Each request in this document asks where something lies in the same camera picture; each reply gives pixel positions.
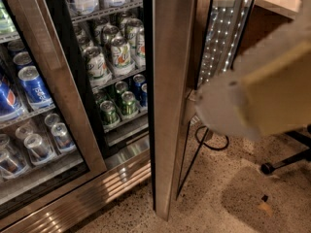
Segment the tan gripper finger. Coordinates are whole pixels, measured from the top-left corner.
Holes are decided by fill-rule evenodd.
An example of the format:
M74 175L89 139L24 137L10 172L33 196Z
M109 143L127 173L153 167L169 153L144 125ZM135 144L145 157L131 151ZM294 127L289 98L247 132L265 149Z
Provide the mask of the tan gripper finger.
M256 140L311 123L310 18L275 30L197 92L195 108L217 133Z

